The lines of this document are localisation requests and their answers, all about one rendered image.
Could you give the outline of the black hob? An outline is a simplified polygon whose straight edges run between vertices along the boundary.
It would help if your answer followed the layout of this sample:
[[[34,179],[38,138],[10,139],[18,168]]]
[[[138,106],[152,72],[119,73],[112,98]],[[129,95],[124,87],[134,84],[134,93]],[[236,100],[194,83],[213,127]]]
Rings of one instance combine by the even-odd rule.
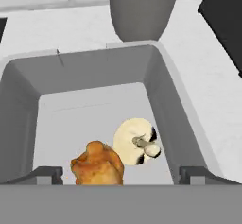
[[[7,24],[7,19],[8,19],[8,17],[0,18],[0,43],[2,41],[2,37],[3,37],[4,31],[5,31],[5,27],[6,27],[6,24]]]

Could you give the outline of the black flat appliance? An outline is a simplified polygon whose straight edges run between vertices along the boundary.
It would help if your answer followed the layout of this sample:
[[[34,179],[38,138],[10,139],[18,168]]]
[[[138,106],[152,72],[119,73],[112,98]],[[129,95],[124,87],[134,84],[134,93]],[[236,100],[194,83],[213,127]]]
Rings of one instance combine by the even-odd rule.
[[[242,0],[202,0],[198,7],[242,78]]]

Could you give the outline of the cream white mushroom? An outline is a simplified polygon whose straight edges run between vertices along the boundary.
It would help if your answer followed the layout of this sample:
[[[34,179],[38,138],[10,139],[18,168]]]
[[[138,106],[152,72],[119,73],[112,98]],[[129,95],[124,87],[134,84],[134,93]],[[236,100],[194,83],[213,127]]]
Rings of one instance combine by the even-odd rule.
[[[162,152],[156,129],[145,118],[125,120],[113,136],[113,149],[127,165],[145,164]]]

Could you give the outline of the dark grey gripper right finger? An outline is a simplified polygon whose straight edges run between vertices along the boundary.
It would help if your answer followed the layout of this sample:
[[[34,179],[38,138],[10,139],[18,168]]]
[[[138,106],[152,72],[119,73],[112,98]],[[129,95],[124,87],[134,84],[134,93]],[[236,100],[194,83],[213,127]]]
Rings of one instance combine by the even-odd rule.
[[[204,166],[181,166],[179,184],[186,185],[236,185],[231,181],[211,173]]]

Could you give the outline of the golden brown chicken drumstick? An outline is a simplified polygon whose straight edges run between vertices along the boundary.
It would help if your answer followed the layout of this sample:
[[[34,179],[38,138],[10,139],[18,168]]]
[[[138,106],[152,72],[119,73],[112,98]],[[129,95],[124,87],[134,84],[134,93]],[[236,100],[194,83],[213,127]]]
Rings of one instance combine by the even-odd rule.
[[[122,185],[124,165],[118,154],[100,141],[89,142],[86,150],[70,163],[76,185]]]

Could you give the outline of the grey rounded vase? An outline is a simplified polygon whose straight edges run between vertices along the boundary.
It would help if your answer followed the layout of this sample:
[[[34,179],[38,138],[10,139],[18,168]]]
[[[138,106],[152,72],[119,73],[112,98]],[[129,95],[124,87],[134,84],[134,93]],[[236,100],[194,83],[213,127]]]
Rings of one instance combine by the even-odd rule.
[[[109,0],[112,25],[122,42],[158,41],[176,0]]]

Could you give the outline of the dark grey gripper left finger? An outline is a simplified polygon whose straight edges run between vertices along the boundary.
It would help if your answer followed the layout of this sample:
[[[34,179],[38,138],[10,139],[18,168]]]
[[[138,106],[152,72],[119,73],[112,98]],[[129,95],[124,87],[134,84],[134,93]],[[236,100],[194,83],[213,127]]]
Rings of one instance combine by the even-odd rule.
[[[29,174],[7,181],[17,185],[63,185],[63,169],[61,166],[39,166]]]

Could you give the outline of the grey plastic tupperware container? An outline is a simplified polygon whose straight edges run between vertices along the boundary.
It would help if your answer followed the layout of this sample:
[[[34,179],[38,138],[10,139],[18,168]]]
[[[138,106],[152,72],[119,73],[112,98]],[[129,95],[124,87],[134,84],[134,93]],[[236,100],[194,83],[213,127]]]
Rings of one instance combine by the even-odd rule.
[[[88,142],[113,143],[127,119],[151,124],[162,153],[125,168],[124,183],[175,184],[182,166],[222,171],[179,72],[155,42],[10,60],[0,78],[0,183],[53,166],[66,184]]]

